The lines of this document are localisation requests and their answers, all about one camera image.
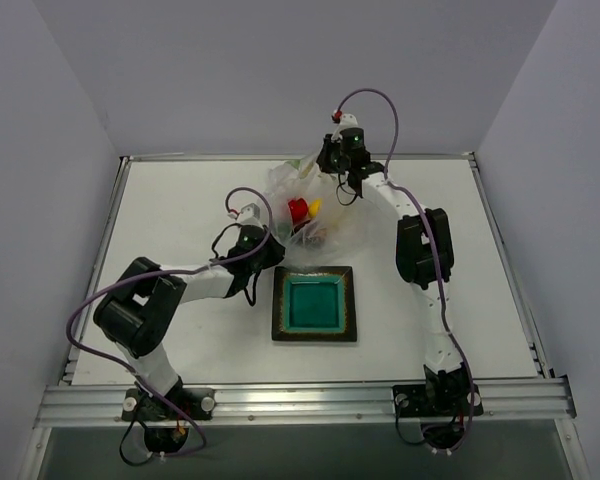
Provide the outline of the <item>translucent plastic bag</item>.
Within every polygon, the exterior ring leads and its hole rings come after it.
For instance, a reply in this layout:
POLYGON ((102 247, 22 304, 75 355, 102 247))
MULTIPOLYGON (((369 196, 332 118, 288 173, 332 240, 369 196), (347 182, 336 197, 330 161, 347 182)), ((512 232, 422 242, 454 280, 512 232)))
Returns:
POLYGON ((334 265, 370 246, 368 208, 344 185, 342 174, 320 170, 315 153, 271 168, 265 198, 274 237, 285 249, 285 267, 334 265))

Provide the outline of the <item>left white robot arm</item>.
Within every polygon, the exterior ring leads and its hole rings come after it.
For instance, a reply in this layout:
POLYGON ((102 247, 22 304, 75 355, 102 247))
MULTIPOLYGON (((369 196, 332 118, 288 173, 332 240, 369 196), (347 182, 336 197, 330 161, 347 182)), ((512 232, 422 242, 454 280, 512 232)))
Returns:
POLYGON ((107 292, 93 320, 124 355, 141 386, 149 385, 146 408, 159 419, 174 417, 182 405, 181 377, 171 366, 163 339, 178 307, 203 299, 225 299, 243 293, 255 303, 262 271, 282 262, 285 247, 265 226, 240 225, 236 244, 210 266, 179 267, 177 275, 146 257, 136 258, 107 292))

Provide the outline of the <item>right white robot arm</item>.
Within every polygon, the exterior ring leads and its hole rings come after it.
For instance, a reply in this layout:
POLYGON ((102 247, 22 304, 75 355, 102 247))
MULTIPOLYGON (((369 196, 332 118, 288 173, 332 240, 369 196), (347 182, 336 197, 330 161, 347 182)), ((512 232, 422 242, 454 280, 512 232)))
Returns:
POLYGON ((472 392, 473 381, 448 319, 446 286, 455 258, 447 213, 423 207, 396 184, 385 166, 371 159, 360 127, 327 134, 317 164, 323 173, 342 176, 356 198, 370 202, 395 221, 398 274, 422 296, 424 400, 435 412, 449 411, 472 392))

